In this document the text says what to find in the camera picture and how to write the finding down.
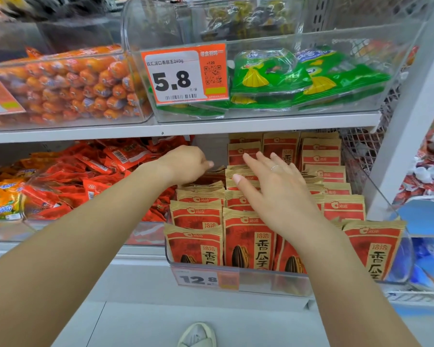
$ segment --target white floor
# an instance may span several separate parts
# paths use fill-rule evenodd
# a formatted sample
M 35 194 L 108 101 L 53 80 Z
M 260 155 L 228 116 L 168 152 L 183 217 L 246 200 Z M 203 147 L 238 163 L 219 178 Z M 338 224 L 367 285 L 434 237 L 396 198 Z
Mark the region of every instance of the white floor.
M 53 347 L 175 347 L 195 321 L 213 326 L 221 347 L 328 347 L 317 312 L 94 302 L 81 306 Z M 423 347 L 434 347 L 434 315 L 405 322 Z

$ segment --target hand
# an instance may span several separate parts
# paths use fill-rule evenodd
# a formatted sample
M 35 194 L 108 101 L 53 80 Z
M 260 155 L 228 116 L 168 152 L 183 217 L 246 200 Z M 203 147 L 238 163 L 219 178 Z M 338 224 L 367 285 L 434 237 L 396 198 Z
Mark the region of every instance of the hand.
M 153 163 L 168 186 L 191 183 L 214 166 L 196 146 L 179 146 Z
M 258 152 L 256 160 L 245 153 L 243 159 L 259 178 L 261 192 L 241 175 L 233 180 L 273 231 L 297 245 L 316 229 L 331 228 L 294 164 L 288 166 L 274 153 L 267 158 Z

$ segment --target forearm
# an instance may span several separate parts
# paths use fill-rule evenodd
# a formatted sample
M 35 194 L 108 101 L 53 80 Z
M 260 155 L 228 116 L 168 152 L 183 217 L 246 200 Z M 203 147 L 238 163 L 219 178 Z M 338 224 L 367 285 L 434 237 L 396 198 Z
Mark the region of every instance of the forearm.
M 420 347 L 344 233 L 328 224 L 300 255 L 332 347 Z
M 0 346 L 50 346 L 168 186 L 146 163 L 1 257 Z

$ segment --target qr code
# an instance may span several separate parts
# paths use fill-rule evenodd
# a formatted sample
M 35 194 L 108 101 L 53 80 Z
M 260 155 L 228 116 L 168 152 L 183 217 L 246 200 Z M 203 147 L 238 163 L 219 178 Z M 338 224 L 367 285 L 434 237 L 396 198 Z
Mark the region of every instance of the qr code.
M 222 83 L 222 66 L 204 66 L 206 84 Z

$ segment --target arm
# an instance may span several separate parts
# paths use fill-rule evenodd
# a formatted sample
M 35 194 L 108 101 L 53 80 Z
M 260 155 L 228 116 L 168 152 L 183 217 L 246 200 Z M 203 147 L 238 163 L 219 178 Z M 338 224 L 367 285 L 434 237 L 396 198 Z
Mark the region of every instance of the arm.
M 0 346 L 50 346 L 156 198 L 212 165 L 181 146 L 2 256 Z
M 327 221 L 293 164 L 248 155 L 258 192 L 234 180 L 262 220 L 289 241 L 304 262 L 332 347 L 421 347 L 360 262 L 347 236 Z M 334 258 L 334 270 L 331 260 Z

